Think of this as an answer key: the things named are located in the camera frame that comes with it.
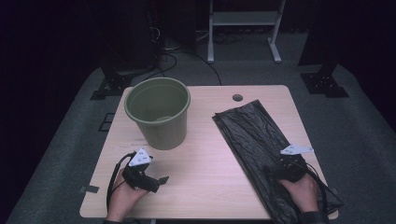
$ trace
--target cable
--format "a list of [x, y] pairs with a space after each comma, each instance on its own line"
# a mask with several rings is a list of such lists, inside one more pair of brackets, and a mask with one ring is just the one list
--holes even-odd
[[149, 27], [149, 29], [150, 30], [156, 30], [157, 31], [157, 37], [155, 37], [155, 39], [151, 39], [151, 41], [153, 42], [153, 43], [155, 43], [155, 44], [159, 44], [159, 42], [158, 42], [158, 39], [160, 38], [160, 36], [161, 36], [161, 32], [160, 32], [160, 29], [158, 29], [157, 27], [153, 27], [153, 26], [151, 26], [151, 27]]
[[195, 40], [195, 43], [198, 43], [200, 40], [205, 39], [207, 36], [209, 36], [209, 31], [197, 31], [196, 33], [205, 33], [202, 36], [197, 37], [197, 39]]
[[125, 183], [125, 180], [122, 181], [120, 184], [118, 184], [118, 185], [113, 189], [113, 192], [114, 192], [119, 186], [121, 186], [121, 184], [123, 184], [123, 183]]
[[122, 157], [122, 159], [119, 161], [119, 163], [116, 164], [116, 167], [114, 167], [114, 171], [113, 171], [113, 175], [110, 178], [110, 182], [108, 183], [108, 187], [107, 187], [107, 196], [106, 196], [106, 206], [107, 206], [107, 210], [108, 210], [108, 206], [110, 205], [110, 199], [111, 199], [111, 195], [113, 194], [113, 186], [114, 186], [114, 182], [116, 180], [117, 177], [117, 173], [119, 172], [120, 166], [122, 164], [122, 162], [128, 158], [128, 157], [133, 157], [134, 154], [136, 154], [136, 152], [133, 153], [129, 153], [125, 156]]
[[184, 46], [178, 46], [178, 47], [174, 47], [174, 48], [172, 48], [172, 49], [164, 49], [165, 51], [172, 51], [172, 50], [177, 50], [177, 49], [182, 49], [182, 48], [184, 48]]
[[310, 167], [312, 167], [315, 171], [315, 173], [313, 173], [312, 171], [310, 171], [309, 169], [304, 168], [303, 166], [301, 166], [300, 164], [294, 162], [294, 161], [290, 161], [292, 164], [296, 165], [297, 167], [299, 167], [300, 169], [306, 171], [307, 174], [309, 174], [312, 178], [314, 178], [314, 180], [318, 183], [320, 192], [321, 192], [321, 196], [322, 196], [322, 211], [325, 214], [328, 214], [328, 204], [327, 204], [327, 195], [326, 195], [326, 190], [329, 191], [337, 200], [339, 200], [340, 202], [342, 202], [330, 189], [329, 187], [327, 187], [322, 181], [321, 179], [318, 177], [318, 172], [315, 170], [315, 168], [307, 163], [307, 165], [309, 165]]
[[149, 78], [154, 77], [154, 76], [156, 76], [156, 75], [158, 75], [158, 74], [163, 74], [163, 77], [165, 77], [165, 72], [171, 70], [172, 68], [174, 68], [174, 67], [177, 65], [177, 58], [176, 58], [175, 56], [170, 55], [170, 54], [166, 54], [166, 53], [165, 53], [164, 55], [165, 55], [165, 56], [172, 57], [172, 58], [175, 60], [174, 64], [173, 64], [172, 66], [170, 66], [169, 68], [165, 69], [165, 70], [162, 70], [161, 67], [158, 66], [157, 68], [160, 69], [160, 72], [154, 73], [154, 74], [152, 74], [152, 75], [146, 77], [145, 80], [148, 80]]
[[213, 71], [215, 71], [216, 76], [217, 76], [218, 81], [219, 81], [219, 84], [220, 84], [220, 86], [222, 86], [221, 79], [220, 79], [220, 76], [219, 76], [218, 71], [217, 71], [210, 63], [208, 63], [205, 59], [203, 59], [202, 57], [200, 57], [200, 56], [197, 55], [197, 54], [194, 54], [194, 53], [191, 53], [191, 52], [188, 52], [188, 51], [180, 51], [180, 52], [173, 52], [173, 53], [187, 53], [187, 54], [193, 55], [193, 56], [195, 56], [195, 57], [201, 59], [201, 60], [202, 60], [204, 63], [206, 63], [210, 68], [212, 68]]

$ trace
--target sleeve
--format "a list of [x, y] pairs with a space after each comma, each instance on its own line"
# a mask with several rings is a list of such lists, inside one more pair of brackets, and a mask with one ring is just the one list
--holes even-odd
[[123, 222], [104, 220], [102, 224], [124, 224]]
[[306, 212], [299, 215], [302, 224], [329, 224], [329, 218], [322, 212]]

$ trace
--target bucket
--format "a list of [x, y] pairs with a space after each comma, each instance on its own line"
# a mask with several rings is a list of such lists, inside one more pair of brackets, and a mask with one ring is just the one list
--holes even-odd
[[179, 146], [187, 134], [190, 92], [180, 81], [157, 77], [134, 86], [125, 96], [124, 108], [151, 147]]

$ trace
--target wooden table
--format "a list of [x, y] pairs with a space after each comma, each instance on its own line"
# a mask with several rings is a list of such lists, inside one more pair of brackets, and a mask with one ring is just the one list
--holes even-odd
[[[259, 99], [291, 143], [311, 147], [287, 87], [189, 87], [187, 137], [179, 147], [170, 150], [150, 147], [137, 125], [126, 116], [123, 102], [129, 90], [125, 90], [120, 100], [92, 176], [90, 185], [99, 190], [87, 192], [80, 208], [83, 217], [106, 216], [106, 190], [115, 164], [122, 156], [143, 147], [154, 158], [146, 174], [170, 178], [157, 193], [144, 197], [131, 217], [270, 219], [212, 117], [216, 112]], [[243, 101], [233, 100], [235, 94], [242, 95]], [[303, 156], [324, 180], [315, 153]], [[337, 216], [338, 213], [334, 213], [331, 218]]]

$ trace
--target black plastic bag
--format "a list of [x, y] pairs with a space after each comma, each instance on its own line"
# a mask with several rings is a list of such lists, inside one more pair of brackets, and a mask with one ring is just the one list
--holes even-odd
[[[213, 120], [271, 219], [275, 223], [299, 223], [299, 209], [287, 190], [268, 172], [282, 169], [280, 150], [290, 143], [260, 101], [216, 113]], [[329, 212], [342, 205], [333, 194], [327, 202]]]

